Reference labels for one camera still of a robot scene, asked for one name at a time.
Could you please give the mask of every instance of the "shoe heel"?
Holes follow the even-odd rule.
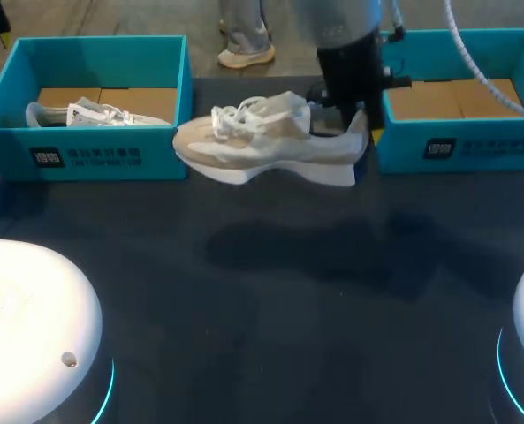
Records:
[[[351,187],[356,184],[353,165],[322,165],[319,163],[287,162],[280,168],[290,170],[304,179],[326,186]]]

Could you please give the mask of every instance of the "robotic arm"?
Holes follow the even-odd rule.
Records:
[[[336,106],[346,128],[362,102],[370,129],[383,128],[383,91],[411,85],[410,78],[395,78],[383,65],[382,44],[405,36],[398,2],[389,1],[394,32],[385,40],[379,33],[380,0],[296,1],[302,32],[317,47],[324,77],[324,85],[312,90],[308,100]]]

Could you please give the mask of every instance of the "shoe sole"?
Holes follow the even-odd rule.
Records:
[[[187,166],[205,177],[235,186],[241,186],[267,170],[288,170],[307,181],[325,186],[351,187],[356,184],[353,165],[322,165],[319,163],[281,161],[247,170],[221,170],[188,161],[179,154],[177,156]]]
[[[248,66],[252,66],[253,64],[267,64],[271,62],[276,56],[276,49],[275,47],[271,46],[268,51],[266,51],[264,54],[256,57],[255,59],[252,59],[251,61],[243,64],[223,64],[220,60],[218,61],[219,64],[224,66],[225,68],[230,69],[244,69]]]

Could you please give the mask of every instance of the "white shoe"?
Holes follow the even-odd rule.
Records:
[[[32,102],[26,107],[26,125],[30,128],[43,126],[128,126],[170,125],[157,117],[144,117],[109,104],[91,102],[85,97],[68,108],[44,108]]]
[[[275,56],[276,50],[272,45],[270,45],[270,48],[266,51],[254,53],[253,55],[239,55],[227,49],[218,55],[218,63],[230,69],[244,69],[253,64],[267,64],[271,62]]]
[[[292,92],[253,97],[180,126],[173,147],[191,168],[227,184],[284,169],[315,183],[353,186],[354,164],[368,146],[365,113],[356,114],[346,133],[330,138],[309,133],[310,116],[305,99]]]

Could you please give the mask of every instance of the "blue box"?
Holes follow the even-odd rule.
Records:
[[[524,106],[524,28],[460,31],[486,77],[510,79]],[[417,81],[471,80],[446,30],[409,31],[384,46],[384,61]],[[524,170],[524,118],[406,120],[393,117],[384,94],[385,128],[377,142],[381,172]],[[442,155],[430,155],[429,150]]]
[[[26,106],[43,87],[176,88],[173,126],[25,128]],[[185,166],[171,142],[190,119],[192,101],[185,36],[19,39],[0,75],[1,175],[10,181],[182,179]],[[91,158],[99,150],[114,155]],[[36,153],[53,154],[52,163],[39,164]]]

